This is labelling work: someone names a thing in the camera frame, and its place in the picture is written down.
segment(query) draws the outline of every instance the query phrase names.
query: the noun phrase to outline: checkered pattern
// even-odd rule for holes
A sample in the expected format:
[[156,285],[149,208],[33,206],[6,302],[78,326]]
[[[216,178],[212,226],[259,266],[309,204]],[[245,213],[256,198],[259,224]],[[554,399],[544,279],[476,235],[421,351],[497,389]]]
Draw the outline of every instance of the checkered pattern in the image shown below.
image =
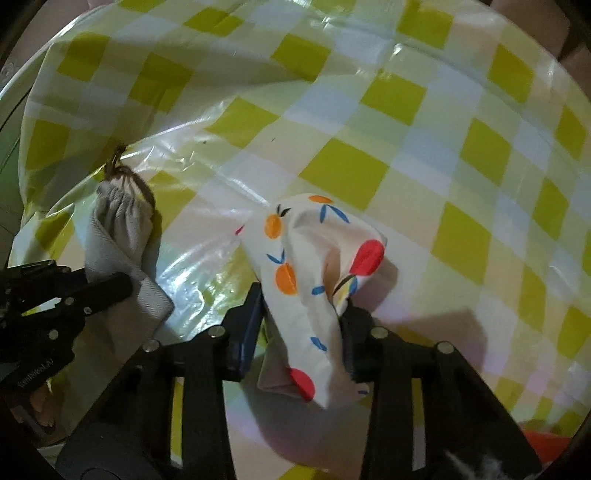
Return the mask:
[[[189,338],[252,280],[234,230],[283,196],[325,194],[388,237],[396,284],[381,270],[381,297],[359,293],[378,318],[412,341],[451,340],[517,420],[572,434],[591,407],[590,129],[556,61],[472,1],[123,0],[47,53],[11,262],[82,265],[89,172],[132,144],[124,161],[156,197],[168,324]],[[323,423],[232,388],[241,478],[359,468],[367,402]],[[283,420],[265,424],[273,409]]]

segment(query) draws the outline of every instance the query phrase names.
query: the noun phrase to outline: screw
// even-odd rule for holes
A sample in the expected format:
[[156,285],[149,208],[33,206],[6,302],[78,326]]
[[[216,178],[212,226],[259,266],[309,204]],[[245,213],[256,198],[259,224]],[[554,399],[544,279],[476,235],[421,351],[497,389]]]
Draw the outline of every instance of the screw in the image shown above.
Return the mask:
[[384,340],[388,336],[388,330],[384,327],[374,327],[371,329],[370,335],[377,340]]
[[142,350],[146,353],[155,352],[160,348],[160,342],[158,340],[154,340],[153,338],[150,340],[146,340],[142,345]]
[[221,325],[214,325],[207,331],[207,333],[211,338],[220,338],[226,335],[226,329]]
[[439,350],[441,353],[445,353],[446,355],[449,355],[450,353],[453,353],[455,351],[455,348],[449,342],[439,342],[437,344],[437,350]]

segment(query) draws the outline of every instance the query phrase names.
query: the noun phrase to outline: fruit print cloth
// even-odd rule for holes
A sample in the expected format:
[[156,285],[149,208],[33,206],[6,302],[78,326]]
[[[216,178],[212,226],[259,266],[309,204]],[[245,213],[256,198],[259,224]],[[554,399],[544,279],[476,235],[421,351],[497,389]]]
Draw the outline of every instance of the fruit print cloth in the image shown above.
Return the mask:
[[339,316],[384,259],[386,238],[328,197],[280,200],[238,231],[268,309],[260,389],[341,407],[369,392],[345,371]]

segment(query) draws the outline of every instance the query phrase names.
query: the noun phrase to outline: drawstring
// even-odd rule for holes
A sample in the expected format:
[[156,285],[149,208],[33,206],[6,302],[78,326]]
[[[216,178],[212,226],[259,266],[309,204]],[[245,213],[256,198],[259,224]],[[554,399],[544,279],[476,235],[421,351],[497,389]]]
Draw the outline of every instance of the drawstring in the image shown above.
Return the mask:
[[120,177],[130,178],[134,181],[146,202],[154,208],[156,201],[148,184],[136,172],[131,170],[131,168],[121,163],[121,155],[125,152],[125,148],[125,145],[119,145],[115,150],[113,157],[105,163],[105,180],[118,179]]

